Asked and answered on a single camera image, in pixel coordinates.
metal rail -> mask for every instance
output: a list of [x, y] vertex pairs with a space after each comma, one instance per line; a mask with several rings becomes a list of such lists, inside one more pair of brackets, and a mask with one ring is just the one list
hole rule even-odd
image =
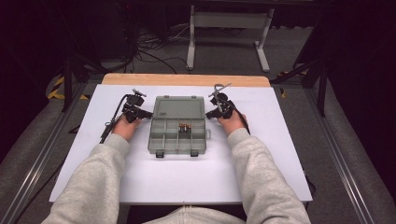
[[334, 161], [335, 167], [337, 168], [338, 174], [341, 176], [341, 179], [346, 188], [346, 192], [349, 195], [350, 201], [352, 201], [352, 205], [355, 208], [356, 214], [358, 215], [361, 223], [375, 223], [367, 206], [363, 200], [361, 192], [355, 182], [355, 179], [350, 173], [349, 168], [347, 166], [346, 161], [344, 160], [344, 156], [338, 146], [337, 142], [334, 139], [332, 131], [329, 127], [329, 123], [325, 118], [323, 118], [318, 109], [317, 109], [317, 98], [315, 93], [311, 89], [305, 89], [305, 95], [308, 98], [308, 102], [311, 105], [311, 108], [315, 111], [315, 117], [320, 125], [320, 128], [326, 135], [330, 146], [330, 154]]
[[33, 164], [32, 168], [30, 169], [28, 175], [26, 176], [25, 180], [23, 181], [17, 195], [15, 196], [14, 200], [12, 201], [11, 205], [9, 206], [7, 212], [5, 213], [1, 223], [11, 224], [15, 222], [15, 219], [20, 214], [21, 210], [27, 203], [29, 195], [32, 193], [35, 184], [38, 181], [38, 178], [41, 176], [50, 155], [57, 143], [59, 135], [70, 116], [73, 108], [76, 106], [78, 102], [79, 96], [83, 93], [86, 84], [78, 83], [76, 86], [76, 90], [73, 94], [73, 102], [69, 106], [69, 108], [61, 114], [61, 116], [56, 121], [55, 127], [53, 128], [49, 138], [47, 139], [46, 144], [41, 149], [40, 154], [38, 155], [35, 163]]

hand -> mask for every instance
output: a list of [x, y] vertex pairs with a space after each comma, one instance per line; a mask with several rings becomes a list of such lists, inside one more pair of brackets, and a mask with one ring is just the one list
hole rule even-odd
[[113, 128], [113, 133], [118, 134], [123, 137], [126, 141], [131, 140], [134, 136], [134, 130], [142, 122], [142, 119], [136, 119], [132, 123], [129, 123], [125, 115], [122, 115], [119, 120], [117, 120], [116, 125]]
[[227, 136], [239, 128], [245, 128], [244, 123], [242, 122], [241, 118], [239, 118], [239, 115], [235, 110], [229, 119], [219, 118], [218, 122], [223, 126]]

metal stand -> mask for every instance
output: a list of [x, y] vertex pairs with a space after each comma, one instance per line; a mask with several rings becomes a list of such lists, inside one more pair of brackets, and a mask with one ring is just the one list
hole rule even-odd
[[194, 67], [195, 55], [195, 27], [225, 27], [225, 28], [246, 28], [262, 29], [262, 38], [255, 42], [255, 48], [259, 56], [263, 72], [269, 72], [270, 67], [262, 47], [271, 25], [274, 10], [269, 9], [268, 13], [248, 14], [248, 13], [218, 13], [218, 12], [195, 12], [195, 7], [191, 6], [190, 15], [190, 44], [187, 55], [187, 69]]
[[270, 80], [271, 84], [280, 84], [283, 81], [294, 77], [301, 72], [309, 69], [306, 73], [305, 77], [303, 78], [301, 84], [303, 88], [311, 89], [314, 84], [317, 82], [318, 78], [320, 78], [319, 82], [319, 89], [318, 89], [318, 110], [322, 117], [325, 117], [324, 114], [324, 100], [326, 94], [326, 84], [327, 84], [327, 63], [326, 59], [319, 59], [317, 61], [313, 61], [311, 63], [303, 64], [282, 77], [278, 77], [274, 80]]

white table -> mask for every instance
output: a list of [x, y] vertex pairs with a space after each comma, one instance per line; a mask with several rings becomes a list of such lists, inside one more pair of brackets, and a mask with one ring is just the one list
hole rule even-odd
[[[214, 109], [207, 96], [213, 92], [213, 87], [98, 85], [51, 193], [50, 202], [56, 200], [77, 166], [99, 143], [105, 123], [110, 121], [121, 97], [132, 93], [132, 88], [148, 96], [141, 106], [147, 111], [153, 110], [158, 95], [204, 96], [207, 99], [205, 112]], [[231, 86], [224, 93], [247, 115], [251, 133], [268, 146], [276, 165], [299, 199], [302, 202], [312, 201], [274, 90], [270, 87]], [[206, 128], [212, 133], [211, 139], [207, 140], [206, 154], [197, 158], [166, 154], [165, 158], [157, 159], [149, 154], [149, 128], [150, 120], [144, 119], [131, 141], [132, 150], [126, 157], [126, 171], [120, 184], [121, 203], [241, 203], [226, 135], [215, 119], [206, 120]]]

metal frame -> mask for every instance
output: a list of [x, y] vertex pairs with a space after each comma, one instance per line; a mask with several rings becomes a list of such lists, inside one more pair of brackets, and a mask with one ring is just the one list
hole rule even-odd
[[246, 28], [262, 29], [260, 41], [255, 42], [255, 49], [259, 56], [263, 72], [269, 72], [270, 67], [262, 47], [264, 46], [274, 10], [269, 9], [268, 13], [218, 13], [218, 12], [195, 12], [195, 6], [191, 6], [190, 15], [190, 44], [187, 54], [187, 69], [194, 67], [195, 55], [195, 27], [227, 27], [227, 28]]
[[41, 152], [35, 160], [35, 163], [25, 177], [25, 180], [23, 181], [20, 189], [18, 190], [17, 195], [15, 196], [8, 210], [4, 214], [1, 223], [13, 223], [15, 221], [15, 218], [20, 214], [21, 210], [27, 203], [28, 198], [35, 187], [35, 184], [38, 181], [38, 178], [41, 176], [48, 160], [50, 159], [50, 155], [55, 148], [59, 135], [71, 112], [73, 111], [73, 108], [76, 106], [79, 96], [83, 93], [85, 86], [86, 84], [84, 83], [78, 83], [73, 95], [74, 100], [71, 102], [68, 109], [64, 111], [56, 121], [55, 127], [49, 135], [46, 144], [41, 149]]
[[311, 89], [304, 89], [304, 91], [306, 98], [311, 105], [311, 109], [315, 112], [315, 117], [318, 121], [318, 124], [320, 125], [320, 128], [322, 129], [327, 138], [331, 149], [330, 154], [332, 156], [332, 160], [334, 161], [338, 174], [341, 176], [341, 180], [344, 183], [346, 192], [349, 195], [350, 201], [352, 201], [352, 205], [355, 208], [359, 220], [361, 221], [361, 223], [375, 223], [370, 214], [370, 211], [367, 208], [366, 203], [363, 200], [361, 192], [359, 191], [359, 187], [356, 184], [352, 173], [349, 171], [347, 162], [344, 159], [341, 149], [335, 141], [335, 138], [332, 134], [327, 120], [320, 115], [320, 112], [317, 109], [317, 98], [314, 91]]

